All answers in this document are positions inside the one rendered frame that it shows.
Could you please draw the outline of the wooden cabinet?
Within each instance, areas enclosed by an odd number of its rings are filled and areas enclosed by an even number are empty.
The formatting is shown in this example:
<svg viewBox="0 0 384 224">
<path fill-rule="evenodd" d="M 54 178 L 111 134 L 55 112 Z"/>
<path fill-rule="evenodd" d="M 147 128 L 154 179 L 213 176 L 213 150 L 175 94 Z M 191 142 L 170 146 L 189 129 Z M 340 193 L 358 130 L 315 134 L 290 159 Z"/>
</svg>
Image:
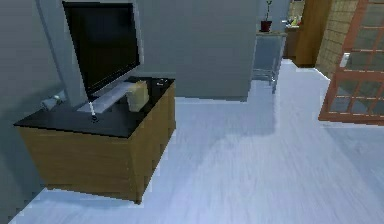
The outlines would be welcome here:
<svg viewBox="0 0 384 224">
<path fill-rule="evenodd" d="M 290 59 L 299 68 L 315 66 L 332 1 L 302 0 L 300 24 L 286 29 L 284 59 Z"/>
</svg>

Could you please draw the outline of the grey metal side table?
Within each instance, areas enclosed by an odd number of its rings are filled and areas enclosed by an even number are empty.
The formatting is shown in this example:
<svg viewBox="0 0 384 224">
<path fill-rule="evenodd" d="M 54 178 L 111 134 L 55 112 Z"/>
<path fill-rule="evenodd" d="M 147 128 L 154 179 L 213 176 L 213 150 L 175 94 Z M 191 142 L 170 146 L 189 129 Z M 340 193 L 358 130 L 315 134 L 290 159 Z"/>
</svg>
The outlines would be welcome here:
<svg viewBox="0 0 384 224">
<path fill-rule="evenodd" d="M 276 92 L 287 34 L 280 31 L 257 32 L 251 78 L 267 81 Z"/>
</svg>

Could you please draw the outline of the red framed glass door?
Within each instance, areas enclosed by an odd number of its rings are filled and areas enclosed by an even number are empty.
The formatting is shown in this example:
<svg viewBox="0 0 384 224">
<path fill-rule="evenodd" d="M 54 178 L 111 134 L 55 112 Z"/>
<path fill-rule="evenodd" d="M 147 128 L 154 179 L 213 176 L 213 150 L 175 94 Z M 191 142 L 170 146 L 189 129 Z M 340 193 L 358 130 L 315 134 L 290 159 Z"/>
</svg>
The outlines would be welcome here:
<svg viewBox="0 0 384 224">
<path fill-rule="evenodd" d="M 384 0 L 358 0 L 318 119 L 384 126 Z"/>
</svg>

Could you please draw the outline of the wooden black-topped television stand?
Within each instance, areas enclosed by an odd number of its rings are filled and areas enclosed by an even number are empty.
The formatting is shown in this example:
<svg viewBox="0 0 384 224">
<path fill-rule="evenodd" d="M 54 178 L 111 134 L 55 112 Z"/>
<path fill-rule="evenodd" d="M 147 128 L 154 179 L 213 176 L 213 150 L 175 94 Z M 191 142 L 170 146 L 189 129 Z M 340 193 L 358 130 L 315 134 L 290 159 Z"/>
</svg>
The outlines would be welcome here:
<svg viewBox="0 0 384 224">
<path fill-rule="evenodd" d="M 149 101 L 139 112 L 118 101 L 93 122 L 62 103 L 16 122 L 44 186 L 139 204 L 176 128 L 175 81 L 158 79 L 142 79 Z"/>
</svg>

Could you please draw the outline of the dark red potted plant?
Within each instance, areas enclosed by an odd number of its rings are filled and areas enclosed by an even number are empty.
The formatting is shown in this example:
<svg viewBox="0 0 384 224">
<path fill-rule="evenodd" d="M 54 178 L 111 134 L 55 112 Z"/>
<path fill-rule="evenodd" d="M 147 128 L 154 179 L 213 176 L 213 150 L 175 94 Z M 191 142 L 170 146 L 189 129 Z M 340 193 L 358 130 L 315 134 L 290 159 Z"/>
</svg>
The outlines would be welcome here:
<svg viewBox="0 0 384 224">
<path fill-rule="evenodd" d="M 269 20 L 270 7 L 273 0 L 266 0 L 267 8 L 265 18 L 260 22 L 260 31 L 261 32 L 269 32 L 272 22 Z"/>
</svg>

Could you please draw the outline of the black flat television set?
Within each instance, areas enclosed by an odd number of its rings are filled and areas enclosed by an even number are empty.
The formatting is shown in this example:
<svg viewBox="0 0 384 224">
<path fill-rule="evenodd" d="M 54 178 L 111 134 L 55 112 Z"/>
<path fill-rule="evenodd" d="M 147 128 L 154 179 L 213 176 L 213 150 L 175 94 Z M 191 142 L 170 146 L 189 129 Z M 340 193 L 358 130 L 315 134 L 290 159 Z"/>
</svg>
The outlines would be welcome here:
<svg viewBox="0 0 384 224">
<path fill-rule="evenodd" d="M 137 68 L 140 32 L 132 2 L 62 3 L 84 88 L 95 113 L 122 98 L 129 85 L 120 77 Z"/>
</svg>

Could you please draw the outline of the beige box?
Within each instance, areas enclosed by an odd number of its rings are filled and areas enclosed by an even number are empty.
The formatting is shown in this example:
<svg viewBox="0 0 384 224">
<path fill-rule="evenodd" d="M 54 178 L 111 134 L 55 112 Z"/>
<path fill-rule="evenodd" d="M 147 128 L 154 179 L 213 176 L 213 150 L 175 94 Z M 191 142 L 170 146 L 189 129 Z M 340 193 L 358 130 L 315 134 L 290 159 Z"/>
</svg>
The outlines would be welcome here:
<svg viewBox="0 0 384 224">
<path fill-rule="evenodd" d="M 127 102 L 131 112 L 139 112 L 149 100 L 146 81 L 138 81 L 128 87 Z"/>
</svg>

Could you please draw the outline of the small white candle stick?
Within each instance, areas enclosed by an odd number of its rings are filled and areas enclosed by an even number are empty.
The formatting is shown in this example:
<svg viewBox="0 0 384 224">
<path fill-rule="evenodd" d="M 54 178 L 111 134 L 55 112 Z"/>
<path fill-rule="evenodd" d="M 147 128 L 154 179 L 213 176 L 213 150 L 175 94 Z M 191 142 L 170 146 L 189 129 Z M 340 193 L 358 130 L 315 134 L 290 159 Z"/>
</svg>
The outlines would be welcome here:
<svg viewBox="0 0 384 224">
<path fill-rule="evenodd" d="M 97 121 L 98 121 L 98 118 L 97 118 L 97 116 L 96 116 L 96 113 L 95 113 L 93 104 L 92 104 L 92 102 L 88 102 L 88 103 L 89 103 L 89 107 L 90 107 L 90 111 L 91 111 L 92 121 L 93 121 L 93 122 L 97 122 Z"/>
</svg>

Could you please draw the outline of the grey cylindrical object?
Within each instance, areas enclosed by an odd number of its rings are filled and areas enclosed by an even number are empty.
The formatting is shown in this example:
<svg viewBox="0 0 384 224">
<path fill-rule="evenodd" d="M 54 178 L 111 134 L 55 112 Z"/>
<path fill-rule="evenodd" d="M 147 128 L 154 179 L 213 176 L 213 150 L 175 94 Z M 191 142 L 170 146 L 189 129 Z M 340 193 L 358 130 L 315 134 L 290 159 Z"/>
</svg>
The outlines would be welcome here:
<svg viewBox="0 0 384 224">
<path fill-rule="evenodd" d="M 55 106 L 63 103 L 66 101 L 65 92 L 61 91 L 57 93 L 56 95 L 53 95 L 52 97 L 45 99 L 41 102 L 41 106 L 44 110 L 50 111 Z"/>
</svg>

